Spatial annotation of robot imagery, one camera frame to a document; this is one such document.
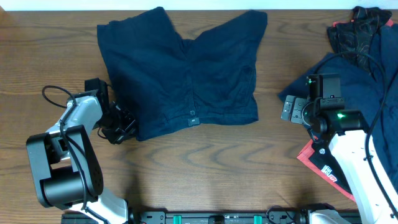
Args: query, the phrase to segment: blue cloth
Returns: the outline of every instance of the blue cloth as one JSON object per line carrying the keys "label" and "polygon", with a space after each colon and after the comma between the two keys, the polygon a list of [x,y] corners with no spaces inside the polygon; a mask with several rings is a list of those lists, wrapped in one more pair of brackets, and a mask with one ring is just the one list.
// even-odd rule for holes
{"label": "blue cloth", "polygon": [[140,141],[200,123],[258,120],[253,96],[265,12],[239,17],[183,40],[162,7],[97,27],[98,45],[120,103]]}
{"label": "blue cloth", "polygon": [[[387,172],[394,188],[398,191],[398,25],[383,26],[372,39],[370,55],[376,58],[386,70],[390,83],[389,95],[381,119],[372,133],[377,155]],[[324,61],[333,54],[327,54]],[[309,94],[305,85],[306,76],[313,74],[315,65],[300,78],[279,93],[284,101],[287,95],[306,98]],[[373,76],[367,71],[341,57],[327,62],[319,73],[339,73],[341,94],[345,98],[346,109],[360,110],[370,125],[380,107],[383,85],[380,71],[370,63]]]}

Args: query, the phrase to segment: green strip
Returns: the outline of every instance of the green strip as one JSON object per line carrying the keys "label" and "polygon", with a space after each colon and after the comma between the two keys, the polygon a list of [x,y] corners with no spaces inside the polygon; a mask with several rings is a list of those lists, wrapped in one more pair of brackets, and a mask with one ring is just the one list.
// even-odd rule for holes
{"label": "green strip", "polygon": [[262,216],[255,215],[254,216],[254,224],[262,224]]}
{"label": "green strip", "polygon": [[173,217],[173,224],[181,224],[181,215],[175,215]]}

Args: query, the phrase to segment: wooden surface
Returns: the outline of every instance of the wooden surface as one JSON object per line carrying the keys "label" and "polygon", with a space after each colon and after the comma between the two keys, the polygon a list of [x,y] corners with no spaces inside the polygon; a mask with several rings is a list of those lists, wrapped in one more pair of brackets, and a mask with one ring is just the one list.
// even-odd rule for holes
{"label": "wooden surface", "polygon": [[[44,85],[73,93],[84,80],[108,75],[96,25],[139,11],[10,12],[0,14],[0,223],[59,223],[35,195],[26,139],[63,113],[41,96]],[[183,38],[194,39],[242,11],[171,11]],[[105,186],[136,208],[265,210],[327,202],[356,208],[296,159],[309,137],[280,120],[277,93],[331,51],[326,27],[349,11],[267,11],[258,51],[255,97],[259,121],[245,126],[202,124],[144,142],[114,146],[91,135]],[[50,97],[65,101],[60,92]]]}

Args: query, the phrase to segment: wood grain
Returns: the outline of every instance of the wood grain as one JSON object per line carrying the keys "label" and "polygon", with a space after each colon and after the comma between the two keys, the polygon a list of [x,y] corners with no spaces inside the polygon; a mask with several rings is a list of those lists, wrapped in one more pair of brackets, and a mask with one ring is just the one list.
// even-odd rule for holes
{"label": "wood grain", "polygon": [[[77,93],[84,80],[109,80],[96,25],[141,11],[5,12],[0,26],[0,223],[59,223],[38,203],[25,149],[63,110],[41,97],[44,85]],[[194,39],[243,11],[170,11],[183,38]],[[255,97],[260,121],[246,126],[200,125],[144,142],[91,142],[105,185],[133,207],[181,210],[265,210],[327,202],[356,208],[296,159],[309,137],[280,120],[277,98],[290,82],[331,51],[326,27],[349,11],[267,11],[258,51]],[[50,97],[65,101],[60,92]]]}

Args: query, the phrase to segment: white background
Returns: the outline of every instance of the white background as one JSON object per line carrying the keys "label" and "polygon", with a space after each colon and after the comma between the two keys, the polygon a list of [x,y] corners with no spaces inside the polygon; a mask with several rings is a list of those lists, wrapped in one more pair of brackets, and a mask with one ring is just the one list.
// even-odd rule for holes
{"label": "white background", "polygon": [[0,0],[6,11],[223,9],[352,9],[355,6],[398,9],[398,0]]}

